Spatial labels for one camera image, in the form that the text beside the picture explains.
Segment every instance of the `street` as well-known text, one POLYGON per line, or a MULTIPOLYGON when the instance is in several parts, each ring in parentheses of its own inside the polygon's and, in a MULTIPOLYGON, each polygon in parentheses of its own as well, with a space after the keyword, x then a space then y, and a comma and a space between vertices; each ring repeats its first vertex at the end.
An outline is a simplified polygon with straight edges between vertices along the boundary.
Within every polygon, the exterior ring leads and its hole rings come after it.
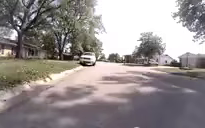
POLYGON ((0 114, 2 128, 205 128, 205 81, 97 63, 0 114))

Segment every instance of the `curb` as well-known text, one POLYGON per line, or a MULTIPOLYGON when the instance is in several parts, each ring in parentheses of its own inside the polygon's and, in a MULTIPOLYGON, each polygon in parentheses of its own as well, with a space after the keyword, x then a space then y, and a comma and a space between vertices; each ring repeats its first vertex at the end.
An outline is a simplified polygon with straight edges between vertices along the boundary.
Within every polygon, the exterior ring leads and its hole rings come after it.
POLYGON ((0 113, 12 108, 13 106, 24 103, 31 97, 37 96, 42 91, 45 91, 49 88, 56 86, 50 85, 52 83, 49 82, 53 82, 61 78, 64 78, 81 69, 83 69, 83 66, 79 66, 71 70, 66 70, 59 74, 51 74, 49 75, 51 79, 47 78, 46 80, 33 81, 27 84, 17 86, 12 89, 0 91, 0 113))

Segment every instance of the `grass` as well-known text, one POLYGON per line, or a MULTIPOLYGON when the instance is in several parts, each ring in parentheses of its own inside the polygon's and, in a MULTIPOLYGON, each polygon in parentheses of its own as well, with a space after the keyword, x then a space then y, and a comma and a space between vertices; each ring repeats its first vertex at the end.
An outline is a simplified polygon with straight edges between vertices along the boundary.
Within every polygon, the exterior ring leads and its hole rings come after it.
POLYGON ((189 77, 205 79, 205 69, 195 68, 192 70, 182 70, 179 68, 155 68, 154 70, 167 72, 175 75, 184 75, 189 77))
POLYGON ((47 60, 0 60, 0 90, 8 89, 38 79, 49 78, 77 67, 76 62, 47 60))

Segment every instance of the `parked car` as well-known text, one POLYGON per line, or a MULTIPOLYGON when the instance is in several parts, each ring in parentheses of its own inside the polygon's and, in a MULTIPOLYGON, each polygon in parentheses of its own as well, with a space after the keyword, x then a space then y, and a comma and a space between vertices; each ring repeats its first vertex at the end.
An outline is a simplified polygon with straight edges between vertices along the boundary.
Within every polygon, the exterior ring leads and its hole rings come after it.
POLYGON ((153 60, 153 59, 150 59, 149 60, 149 65, 151 65, 151 66, 158 66, 159 65, 159 63, 158 62, 156 62, 155 60, 153 60))
POLYGON ((85 52, 83 55, 80 57, 80 64, 82 65, 96 65, 96 55, 93 52, 85 52))

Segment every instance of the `tree trunk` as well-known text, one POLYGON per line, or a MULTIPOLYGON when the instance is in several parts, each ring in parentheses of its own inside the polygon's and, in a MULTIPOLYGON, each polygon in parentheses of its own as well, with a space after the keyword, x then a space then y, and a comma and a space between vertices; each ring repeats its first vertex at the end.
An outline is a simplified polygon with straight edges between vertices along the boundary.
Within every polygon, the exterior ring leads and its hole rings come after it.
POLYGON ((147 58, 147 64, 149 64, 150 57, 147 58))
POLYGON ((63 51, 59 51, 59 60, 64 60, 63 51))
POLYGON ((23 58, 22 52, 23 52, 23 34, 20 32, 17 32, 18 34, 18 40, 17 40, 17 47, 16 47, 16 58, 21 59, 23 58))

